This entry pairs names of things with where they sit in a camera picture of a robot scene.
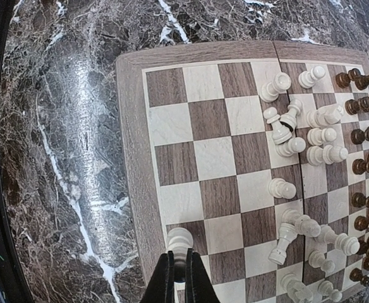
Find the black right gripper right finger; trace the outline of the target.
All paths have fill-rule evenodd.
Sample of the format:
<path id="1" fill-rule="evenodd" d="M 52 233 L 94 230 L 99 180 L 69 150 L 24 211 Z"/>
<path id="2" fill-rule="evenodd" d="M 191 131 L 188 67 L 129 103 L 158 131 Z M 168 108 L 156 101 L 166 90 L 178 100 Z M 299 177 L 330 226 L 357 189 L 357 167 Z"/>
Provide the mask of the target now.
<path id="1" fill-rule="evenodd" d="M 192 248 L 188 249 L 186 255 L 185 302 L 220 303 L 200 254 Z"/>

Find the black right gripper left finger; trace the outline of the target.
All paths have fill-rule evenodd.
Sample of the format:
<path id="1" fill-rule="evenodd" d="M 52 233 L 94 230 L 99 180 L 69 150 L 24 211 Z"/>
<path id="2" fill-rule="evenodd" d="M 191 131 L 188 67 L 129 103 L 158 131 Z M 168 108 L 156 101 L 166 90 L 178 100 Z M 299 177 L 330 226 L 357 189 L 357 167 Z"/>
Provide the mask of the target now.
<path id="1" fill-rule="evenodd" d="M 174 302 L 174 254 L 172 251 L 160 255 L 154 273 L 140 303 Z"/>

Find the white chess king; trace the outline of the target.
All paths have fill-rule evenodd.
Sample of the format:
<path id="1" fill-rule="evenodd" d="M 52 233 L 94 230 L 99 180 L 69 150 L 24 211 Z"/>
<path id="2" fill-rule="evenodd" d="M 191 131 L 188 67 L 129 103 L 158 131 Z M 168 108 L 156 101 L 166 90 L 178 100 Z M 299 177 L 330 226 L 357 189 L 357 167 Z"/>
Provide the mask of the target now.
<path id="1" fill-rule="evenodd" d="M 185 282 L 186 257 L 189 248 L 193 248 L 193 236 L 183 227 L 171 229 L 167 234 L 167 251 L 174 256 L 174 281 Z"/>

